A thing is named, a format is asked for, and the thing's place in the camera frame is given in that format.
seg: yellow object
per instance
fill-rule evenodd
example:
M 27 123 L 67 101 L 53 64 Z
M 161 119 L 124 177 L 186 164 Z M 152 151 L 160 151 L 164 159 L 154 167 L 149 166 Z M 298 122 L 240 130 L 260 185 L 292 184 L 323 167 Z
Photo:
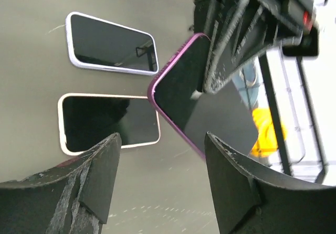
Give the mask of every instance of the yellow object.
M 269 108 L 256 108 L 252 112 L 254 123 L 258 129 L 258 140 L 251 154 L 255 157 L 268 157 L 278 150 L 273 120 Z M 281 123 L 283 137 L 286 140 L 288 131 Z

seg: lavender smartphone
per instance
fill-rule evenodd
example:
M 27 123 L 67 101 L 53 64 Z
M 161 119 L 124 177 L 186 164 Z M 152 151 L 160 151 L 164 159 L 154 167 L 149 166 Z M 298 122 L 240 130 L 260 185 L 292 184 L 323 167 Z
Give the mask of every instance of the lavender smartphone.
M 191 37 L 153 79 L 148 98 L 202 156 L 208 131 L 247 155 L 258 132 L 234 84 L 216 95 L 201 93 L 209 46 L 206 35 Z
M 66 18 L 69 58 L 79 68 L 154 75 L 159 71 L 153 36 L 79 12 Z

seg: red light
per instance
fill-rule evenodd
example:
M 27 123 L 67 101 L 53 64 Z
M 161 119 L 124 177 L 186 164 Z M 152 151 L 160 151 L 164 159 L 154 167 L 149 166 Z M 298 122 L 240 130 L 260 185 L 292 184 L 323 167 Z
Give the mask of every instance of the red light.
M 303 14 L 303 24 L 305 25 L 305 27 L 310 31 L 312 26 L 313 26 L 313 22 L 311 20 L 311 17 L 309 15 L 309 13 L 307 11 L 305 11 L 305 13 Z

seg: black metal bar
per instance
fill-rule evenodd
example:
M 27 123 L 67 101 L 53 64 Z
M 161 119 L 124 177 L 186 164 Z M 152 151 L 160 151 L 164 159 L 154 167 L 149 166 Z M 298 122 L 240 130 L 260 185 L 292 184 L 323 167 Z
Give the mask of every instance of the black metal bar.
M 310 115 L 311 125 L 312 125 L 312 129 L 313 129 L 313 133 L 314 133 L 314 139 L 315 139 L 317 151 L 318 151 L 318 154 L 319 154 L 319 162 L 321 163 L 321 166 L 322 166 L 322 170 L 319 173 L 319 175 L 317 176 L 315 182 L 319 183 L 319 184 L 322 184 L 323 180 L 324 180 L 324 178 L 326 177 L 326 174 L 327 174 L 328 163 L 327 163 L 326 156 L 325 156 L 325 151 L 323 149 L 323 145 L 322 145 L 322 142 L 321 142 L 321 134 L 320 134 L 320 131 L 319 131 L 319 128 L 318 128 L 318 125 L 317 125 L 315 111 L 314 111 L 314 107 L 312 105 L 309 87 L 307 85 L 306 74 L 305 74 L 305 71 L 303 70 L 302 57 L 297 57 L 296 62 L 297 62 L 297 65 L 298 65 L 298 70 L 299 70 L 299 75 L 300 75 L 300 78 L 301 78 L 304 97 L 305 97 L 305 100 L 306 100 L 306 105 L 307 105 L 308 112 L 309 112 L 309 115 Z
M 282 170 L 286 175 L 292 176 L 292 171 L 290 168 L 284 134 L 282 133 L 282 128 L 281 128 L 278 104 L 277 104 L 277 100 L 275 97 L 275 91 L 273 87 L 273 82 L 272 82 L 271 73 L 269 70 L 269 64 L 268 64 L 266 54 L 259 57 L 259 63 L 260 63 L 262 78 L 264 80 L 268 105 L 269 105 L 270 113 L 272 116 L 275 136 L 278 142 L 279 154 L 280 154 L 280 158 L 282 162 Z

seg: black phone screen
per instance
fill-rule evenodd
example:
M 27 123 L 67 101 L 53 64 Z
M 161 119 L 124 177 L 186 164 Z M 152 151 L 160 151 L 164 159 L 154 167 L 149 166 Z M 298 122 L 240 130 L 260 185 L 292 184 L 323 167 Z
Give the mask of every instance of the black phone screen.
M 70 152 L 86 151 L 116 132 L 123 146 L 160 137 L 156 111 L 148 99 L 69 96 L 62 109 Z
M 155 102 L 201 152 L 205 134 L 210 131 L 247 155 L 258 132 L 234 84 L 229 82 L 216 95 L 199 96 L 209 46 L 204 36 L 193 42 L 156 86 Z
M 156 51 L 150 35 L 76 14 L 71 16 L 70 22 L 73 49 L 79 61 L 157 71 Z

